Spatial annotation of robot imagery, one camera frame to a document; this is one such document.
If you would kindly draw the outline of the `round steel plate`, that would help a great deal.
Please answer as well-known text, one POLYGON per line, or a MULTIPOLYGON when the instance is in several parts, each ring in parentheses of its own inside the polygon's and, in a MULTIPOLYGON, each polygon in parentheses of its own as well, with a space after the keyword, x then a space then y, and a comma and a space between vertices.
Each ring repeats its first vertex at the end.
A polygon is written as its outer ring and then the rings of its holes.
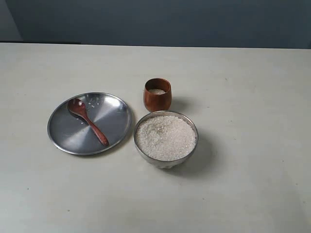
POLYGON ((95 155, 113 148, 130 132, 132 112, 122 99, 102 92, 83 93, 76 98, 84 103, 87 116, 109 144, 103 145, 87 121, 68 109, 73 100, 69 98, 53 111, 47 125, 48 136, 58 149, 79 156, 95 155))

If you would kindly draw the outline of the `steel bowl of rice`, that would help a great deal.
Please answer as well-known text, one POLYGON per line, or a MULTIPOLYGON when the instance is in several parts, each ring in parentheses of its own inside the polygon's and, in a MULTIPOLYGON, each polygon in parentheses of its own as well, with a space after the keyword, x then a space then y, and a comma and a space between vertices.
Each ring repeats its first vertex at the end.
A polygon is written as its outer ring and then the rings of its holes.
POLYGON ((138 153, 148 163, 170 169, 189 159, 198 144, 195 124, 174 111, 156 111, 142 117, 134 129, 138 153))

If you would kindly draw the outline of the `dark red wooden spoon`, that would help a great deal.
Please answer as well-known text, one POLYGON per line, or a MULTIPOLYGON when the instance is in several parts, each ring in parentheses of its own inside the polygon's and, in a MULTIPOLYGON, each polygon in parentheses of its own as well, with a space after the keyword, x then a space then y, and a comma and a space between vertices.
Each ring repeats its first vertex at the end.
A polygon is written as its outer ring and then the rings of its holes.
POLYGON ((101 132, 101 130, 88 118, 87 112, 86 112, 86 106, 84 102, 78 98, 73 98, 68 101, 68 110, 84 119, 91 129, 93 130, 94 134, 97 136, 98 140, 104 145, 108 146, 109 142, 106 136, 101 132))

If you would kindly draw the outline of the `brown wooden cup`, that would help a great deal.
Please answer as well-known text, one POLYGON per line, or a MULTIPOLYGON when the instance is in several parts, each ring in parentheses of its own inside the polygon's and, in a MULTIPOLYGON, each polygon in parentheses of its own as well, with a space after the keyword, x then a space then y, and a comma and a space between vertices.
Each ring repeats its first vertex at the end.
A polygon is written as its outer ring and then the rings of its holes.
POLYGON ((143 102, 149 112, 168 110, 172 102, 172 88, 169 81, 163 78, 148 80, 144 86, 143 102), (154 94, 150 90, 163 90, 163 94, 154 94))

